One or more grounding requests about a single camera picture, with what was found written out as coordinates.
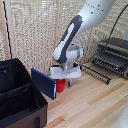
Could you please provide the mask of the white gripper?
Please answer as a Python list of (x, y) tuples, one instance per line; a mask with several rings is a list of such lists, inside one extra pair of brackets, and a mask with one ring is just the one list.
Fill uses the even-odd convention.
[[(66, 79), (66, 78), (78, 78), (81, 76), (81, 70), (78, 67), (71, 68), (69, 70), (63, 70), (61, 67), (51, 67), (52, 79)], [(68, 87), (71, 87), (72, 79), (68, 81)]]

